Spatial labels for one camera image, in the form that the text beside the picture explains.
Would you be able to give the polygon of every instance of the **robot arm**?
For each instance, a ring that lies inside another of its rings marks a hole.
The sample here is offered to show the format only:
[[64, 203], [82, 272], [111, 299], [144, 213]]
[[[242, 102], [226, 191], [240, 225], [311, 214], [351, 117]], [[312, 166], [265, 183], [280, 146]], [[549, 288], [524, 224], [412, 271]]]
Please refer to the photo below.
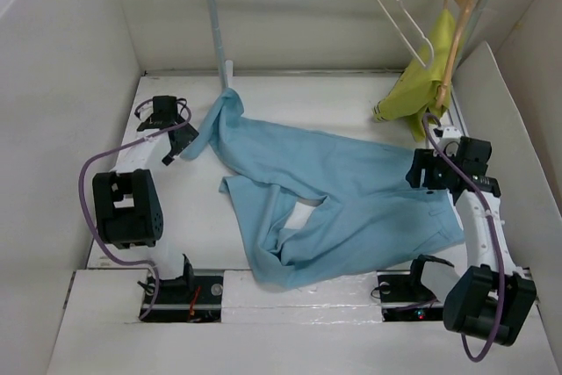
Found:
[[500, 187], [496, 179], [486, 177], [492, 147], [487, 141], [461, 135], [454, 126], [435, 131], [438, 147], [481, 190], [490, 209], [485, 210], [479, 197], [445, 160], [433, 149], [417, 149], [407, 181], [414, 188], [447, 189], [462, 220], [468, 258], [468, 270], [460, 277], [451, 263], [420, 256], [411, 267], [411, 277], [434, 293], [443, 303], [443, 323], [450, 331], [487, 339], [493, 329], [498, 300], [499, 268], [494, 251], [489, 219], [494, 218], [505, 272], [506, 294], [496, 343], [514, 343], [531, 309], [537, 291], [535, 284], [523, 278], [508, 252], [500, 219]]
[[148, 138], [185, 122], [178, 111], [178, 106], [184, 105], [181, 100], [162, 96], [154, 97], [151, 103], [152, 114], [137, 128], [137, 138], [147, 141], [131, 147], [111, 171], [94, 176], [97, 231], [104, 243], [130, 249], [136, 259], [154, 262], [162, 280], [187, 278], [191, 272], [189, 261], [166, 236], [162, 237], [163, 213], [151, 170], [170, 165], [198, 132], [187, 123]]

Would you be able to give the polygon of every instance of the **metal rod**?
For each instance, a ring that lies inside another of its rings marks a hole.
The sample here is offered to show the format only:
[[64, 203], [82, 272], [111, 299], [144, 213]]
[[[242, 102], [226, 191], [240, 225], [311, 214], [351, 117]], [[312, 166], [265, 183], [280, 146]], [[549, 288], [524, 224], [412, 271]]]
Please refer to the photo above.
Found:
[[222, 38], [220, 37], [219, 13], [217, 12], [216, 0], [207, 0], [207, 8], [209, 9], [211, 30], [213, 31], [214, 53], [217, 57], [219, 66], [220, 85], [222, 89], [225, 90], [226, 88], [228, 88], [227, 64], [225, 59], [225, 51], [222, 47]]
[[457, 52], [457, 59], [455, 59], [455, 64], [453, 66], [453, 74], [455, 73], [455, 70], [457, 70], [458, 64], [463, 58], [463, 54], [468, 46], [468, 42], [470, 41], [472, 35], [474, 34], [476, 25], [478, 25], [480, 17], [482, 16], [482, 12], [484, 11], [484, 8], [486, 8], [487, 3], [488, 0], [478, 0], [476, 6], [474, 6], [474, 9], [472, 10], [471, 17], [469, 18], [468, 23], [466, 24], [462, 45]]

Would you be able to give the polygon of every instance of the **hanger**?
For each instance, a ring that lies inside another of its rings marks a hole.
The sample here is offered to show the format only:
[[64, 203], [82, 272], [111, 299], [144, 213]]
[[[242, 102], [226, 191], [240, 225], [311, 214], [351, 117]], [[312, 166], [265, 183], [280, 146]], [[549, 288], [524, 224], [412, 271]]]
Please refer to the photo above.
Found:
[[412, 24], [412, 26], [414, 27], [414, 29], [416, 30], [416, 32], [420, 35], [421, 40], [428, 46], [429, 48], [429, 60], [427, 63], [425, 63], [423, 61], [423, 59], [418, 55], [418, 53], [415, 51], [415, 48], [412, 46], [412, 44], [410, 44], [410, 42], [407, 40], [406, 36], [404, 35], [404, 33], [402, 32], [402, 30], [400, 29], [400, 27], [398, 26], [398, 24], [396, 24], [396, 21], [394, 21], [393, 17], [391, 16], [391, 14], [388, 12], [388, 9], [383, 5], [383, 3], [381, 2], [381, 0], [376, 0], [378, 2], [378, 4], [380, 5], [380, 7], [382, 8], [383, 12], [386, 14], [386, 16], [388, 17], [388, 19], [390, 19], [390, 22], [393, 24], [394, 29], [398, 32], [400, 38], [402, 39], [402, 41], [404, 42], [404, 45], [406, 46], [406, 48], [409, 50], [410, 54], [412, 54], [412, 56], [425, 68], [425, 69], [429, 69], [431, 67], [431, 65], [433, 64], [433, 60], [435, 59], [435, 50], [433, 48], [433, 44], [431, 44], [431, 41], [429, 41], [429, 39], [425, 36], [425, 34], [423, 33], [423, 30], [417, 25], [417, 23], [414, 21], [414, 19], [412, 18], [412, 16], [408, 13], [408, 11], [406, 10], [406, 7], [404, 6], [404, 4], [402, 3], [402, 0], [395, 0], [398, 5], [400, 6], [400, 8], [402, 9], [402, 12], [404, 12], [404, 15], [406, 15], [406, 18], [410, 21], [410, 23]]
[[[471, 16], [472, 8], [474, 7], [474, 0], [454, 0], [458, 5], [460, 12], [457, 19], [457, 27], [453, 34], [453, 42], [450, 45], [449, 57], [447, 58], [447, 64], [445, 65], [445, 72], [443, 74], [443, 81], [437, 89], [436, 97], [436, 107], [443, 107], [445, 101], [445, 95], [450, 87], [450, 81], [453, 77], [453, 67], [455, 65], [455, 59], [457, 57], [458, 47], [460, 46], [460, 40], [465, 32], [466, 25], [468, 24], [468, 18]], [[443, 7], [447, 7], [448, 0], [444, 0]]]

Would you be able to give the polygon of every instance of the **cable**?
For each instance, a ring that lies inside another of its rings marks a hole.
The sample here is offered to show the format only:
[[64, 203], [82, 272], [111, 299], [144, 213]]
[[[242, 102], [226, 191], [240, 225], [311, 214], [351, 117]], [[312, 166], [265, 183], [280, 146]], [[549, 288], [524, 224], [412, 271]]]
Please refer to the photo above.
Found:
[[421, 303], [414, 303], [413, 305], [408, 305], [408, 306], [401, 306], [401, 307], [395, 307], [394, 310], [395, 311], [411, 311], [413, 309], [417, 309], [418, 307], [424, 307], [427, 305], [433, 305], [434, 303], [436, 303], [438, 300], [437, 298], [433, 298], [431, 300], [426, 300], [425, 302], [421, 302]]
[[193, 311], [193, 307], [195, 306], [195, 302], [197, 302], [197, 299], [198, 299], [200, 293], [201, 293], [201, 286], [199, 286], [197, 288], [197, 290], [195, 291], [195, 296], [193, 297], [193, 300], [190, 303], [190, 312], [187, 314], [187, 321], [188, 322], [189, 322], [190, 318], [195, 314], [195, 311]]
[[482, 203], [484, 209], [490, 212], [486, 216], [486, 220], [488, 226], [490, 227], [490, 234], [492, 238], [492, 244], [494, 246], [494, 254], [498, 264], [498, 273], [499, 273], [498, 305], [495, 310], [494, 324], [492, 326], [492, 331], [490, 331], [490, 335], [486, 339], [486, 343], [484, 344], [482, 351], [477, 356], [472, 355], [471, 351], [468, 348], [468, 342], [466, 341], [466, 336], [464, 334], [461, 335], [463, 341], [463, 347], [465, 349], [465, 353], [468, 356], [468, 358], [471, 359], [473, 362], [481, 362], [490, 351], [490, 348], [494, 343], [495, 337], [498, 335], [498, 331], [500, 329], [500, 323], [501, 323], [501, 314], [503, 313], [503, 304], [506, 295], [505, 268], [503, 264], [503, 257], [501, 256], [500, 241], [498, 239], [498, 234], [495, 230], [494, 217], [491, 214], [492, 210], [490, 209], [490, 205], [488, 204], [488, 201], [486, 201], [486, 197], [479, 189], [479, 187], [439, 148], [436, 141], [433, 139], [433, 136], [431, 136], [431, 132], [429, 131], [428, 119], [433, 119], [439, 126], [441, 125], [441, 122], [439, 121], [439, 118], [437, 116], [431, 113], [425, 113], [423, 115], [423, 119], [422, 119], [423, 128], [425, 129], [425, 133], [426, 136], [428, 137], [428, 141], [431, 143], [435, 151], [441, 156], [441, 158], [443, 158], [443, 160], [455, 171], [455, 173], [457, 173], [465, 181], [465, 183], [468, 184], [468, 186], [474, 191], [474, 193]]
[[152, 102], [152, 98], [149, 98], [148, 100], [144, 100], [142, 103], [137, 105], [137, 107], [134, 109], [134, 115], [136, 116], [137, 119], [141, 118], [141, 108], [151, 102]]
[[[141, 103], [139, 107], [142, 107], [144, 104], [147, 104], [149, 101], [150, 100]], [[191, 111], [189, 110], [189, 107], [187, 107], [187, 106], [185, 106], [185, 107], [189, 111], [189, 116], [191, 118]], [[122, 260], [122, 259], [116, 257], [109, 250], [109, 248], [107, 248], [104, 241], [102, 240], [102, 238], [99, 236], [99, 233], [97, 232], [96, 224], [94, 223], [94, 220], [91, 218], [90, 210], [88, 209], [88, 203], [86, 201], [86, 194], [85, 194], [85, 189], [84, 189], [85, 179], [86, 179], [86, 171], [88, 170], [89, 166], [93, 162], [99, 160], [100, 158], [104, 158], [108, 155], [115, 154], [115, 153], [117, 153], [119, 151], [122, 151], [124, 149], [134, 147], [135, 145], [139, 145], [143, 142], [146, 142], [148, 139], [155, 138], [159, 135], [162, 135], [163, 133], [167, 133], [167, 132], [170, 132], [170, 131], [176, 131], [177, 129], [181, 129], [184, 126], [187, 126], [189, 123], [190, 123], [190, 119], [187, 119], [185, 122], [182, 122], [178, 125], [174, 125], [174, 126], [171, 126], [171, 127], [167, 127], [167, 128], [162, 129], [158, 132], [152, 133], [151, 135], [149, 135], [145, 138], [139, 138], [138, 140], [129, 142], [128, 144], [122, 145], [121, 147], [113, 148], [113, 149], [110, 149], [108, 151], [104, 151], [103, 153], [96, 154], [93, 157], [86, 160], [86, 162], [82, 166], [82, 169], [80, 170], [80, 176], [78, 177], [78, 198], [80, 199], [80, 207], [82, 208], [82, 213], [84, 214], [84, 219], [86, 220], [86, 224], [88, 225], [88, 229], [90, 230], [91, 235], [93, 236], [93, 238], [96, 241], [99, 248], [101, 248], [102, 251], [107, 255], [107, 257], [110, 258], [116, 264], [124, 265], [124, 266], [148, 265], [150, 267], [150, 270], [153, 272], [153, 274], [155, 276], [155, 290], [154, 290], [154, 294], [152, 296], [152, 300], [150, 301], [150, 305], [148, 305], [147, 310], [139, 317], [140, 320], [144, 319], [148, 314], [150, 314], [150, 311], [152, 311], [152, 308], [155, 305], [156, 298], [158, 297], [158, 292], [160, 290], [160, 275], [158, 273], [158, 268], [156, 267], [155, 262], [151, 261], [149, 259], [143, 259], [143, 260], [140, 260], [140, 261], [125, 261], [125, 260]]]

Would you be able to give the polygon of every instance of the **light blue pants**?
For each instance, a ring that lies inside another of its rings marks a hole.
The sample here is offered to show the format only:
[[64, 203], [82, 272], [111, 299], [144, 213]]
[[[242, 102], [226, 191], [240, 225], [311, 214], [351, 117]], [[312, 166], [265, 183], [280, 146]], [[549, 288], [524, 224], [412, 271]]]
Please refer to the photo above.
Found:
[[[208, 142], [239, 176], [225, 177], [256, 279], [299, 287], [435, 253], [464, 239], [445, 191], [410, 188], [414, 154], [242, 117], [226, 90], [184, 151]], [[285, 228], [299, 198], [317, 200], [300, 229]]]

